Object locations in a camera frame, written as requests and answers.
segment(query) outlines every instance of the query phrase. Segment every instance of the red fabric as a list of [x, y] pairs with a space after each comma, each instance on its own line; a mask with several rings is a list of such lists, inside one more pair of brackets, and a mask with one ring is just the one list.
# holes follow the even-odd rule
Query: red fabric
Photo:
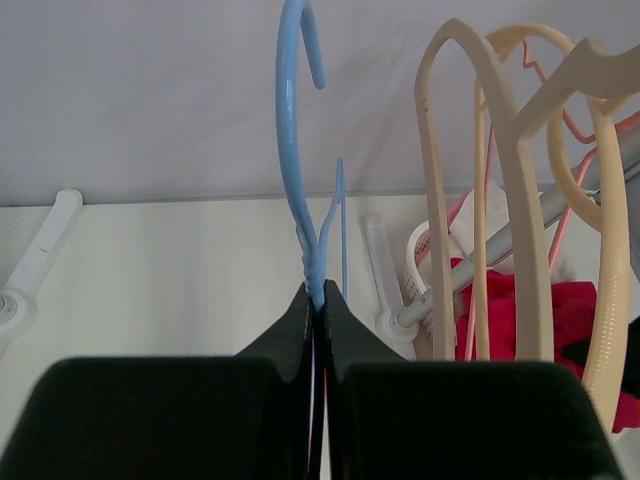
[[[451, 266], [462, 260], [451, 259]], [[462, 292], [462, 300], [469, 309], [471, 286]], [[516, 354], [516, 299], [515, 277], [490, 270], [487, 272], [489, 304], [489, 348], [492, 360], [513, 360]], [[596, 310], [597, 292], [591, 282], [566, 282], [551, 285], [553, 307], [553, 333], [555, 361], [568, 367], [579, 378], [581, 366], [562, 357], [562, 349], [573, 343], [591, 338]], [[456, 330], [458, 345], [456, 359], [464, 360], [469, 315], [458, 319]], [[624, 428], [640, 427], [640, 411], [636, 399], [620, 392], [618, 410], [613, 424], [614, 433]]]

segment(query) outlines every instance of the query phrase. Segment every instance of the blue hook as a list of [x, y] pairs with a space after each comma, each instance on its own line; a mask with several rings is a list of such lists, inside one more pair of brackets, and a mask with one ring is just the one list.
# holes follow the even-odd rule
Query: blue hook
[[276, 130], [280, 171], [289, 208], [296, 223], [296, 234], [302, 248], [302, 261], [307, 293], [319, 311], [324, 306], [324, 281], [327, 268], [329, 227], [338, 204], [342, 214], [342, 289], [346, 298], [346, 214], [344, 166], [338, 159], [336, 192], [320, 229], [320, 239], [311, 220], [305, 199], [298, 150], [297, 67], [298, 29], [302, 30], [311, 77], [316, 88], [325, 86], [324, 68], [318, 42], [318, 30], [309, 0], [286, 0], [280, 17], [276, 53]]

